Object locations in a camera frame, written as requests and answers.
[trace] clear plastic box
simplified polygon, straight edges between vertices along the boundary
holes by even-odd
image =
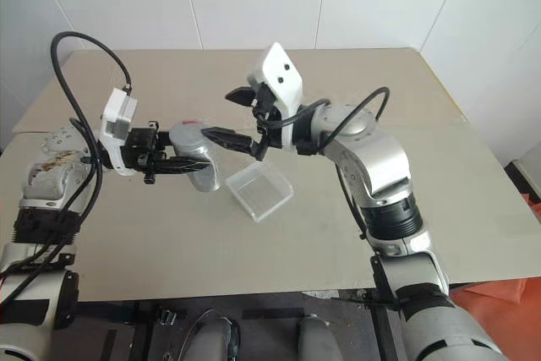
[[[293,196],[293,187],[268,161],[257,161],[226,180],[227,187],[255,222]]]

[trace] silver cylindrical object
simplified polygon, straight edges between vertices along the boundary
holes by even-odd
[[[220,178],[214,147],[201,133],[201,130],[206,127],[208,126],[199,120],[177,123],[169,131],[169,139],[177,156],[191,156],[210,161],[207,168],[189,172],[188,177],[197,190],[212,192],[220,188]]]

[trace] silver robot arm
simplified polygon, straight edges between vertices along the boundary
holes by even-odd
[[[88,157],[80,133],[72,126],[64,127],[45,139],[25,173],[14,240],[4,247],[0,259],[2,360],[47,359],[52,331],[67,327],[73,319],[79,277],[66,266],[74,263],[76,248],[73,239],[62,248],[59,244],[66,232],[75,231],[90,185],[61,213],[88,175],[89,165],[83,163]],[[43,266],[57,247],[61,249]],[[21,283],[42,266],[30,285],[7,303]]]
[[[374,115],[362,106],[335,106],[327,100],[299,106],[302,80],[276,43],[258,61],[249,83],[226,98],[253,108],[261,141],[221,128],[203,134],[258,160],[272,146],[301,155],[322,154],[335,163],[351,191],[352,198],[347,198],[363,236],[374,250],[371,264],[379,295],[400,314],[408,358],[506,359],[473,317],[449,298],[448,282],[413,196],[406,153],[378,128]],[[292,105],[284,107],[288,100]]]

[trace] table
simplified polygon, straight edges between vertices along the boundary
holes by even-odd
[[[253,128],[249,109],[222,96],[243,84],[255,52],[120,55],[134,77],[136,124],[158,119],[169,128],[185,118],[207,118],[224,127]],[[291,56],[308,102],[322,96],[355,102],[377,86],[391,88],[381,123],[409,156],[418,204],[451,282],[540,275],[541,227],[416,52],[295,51]],[[98,51],[76,52],[64,66],[95,126],[113,83],[121,85],[112,68]],[[194,90],[193,96],[186,90]],[[21,134],[0,159],[0,243],[11,236],[21,173],[43,138],[36,131],[56,129],[70,115],[53,81],[15,128]],[[292,183],[295,195],[260,224],[225,187],[202,196],[185,176],[162,176],[148,186],[141,174],[106,174],[76,240],[80,300],[372,287],[371,250],[358,238],[331,163],[280,150],[270,150],[267,158]],[[219,150],[218,159],[225,177],[251,162],[227,150]]]

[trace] white wall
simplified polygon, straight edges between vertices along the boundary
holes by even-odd
[[[540,7],[540,0],[1,0],[0,145],[52,77],[52,36],[73,29],[116,49],[412,46],[506,163],[541,139],[533,61]],[[82,46],[66,44],[63,57]]]
[[[541,140],[541,0],[446,0],[421,50],[502,164]]]

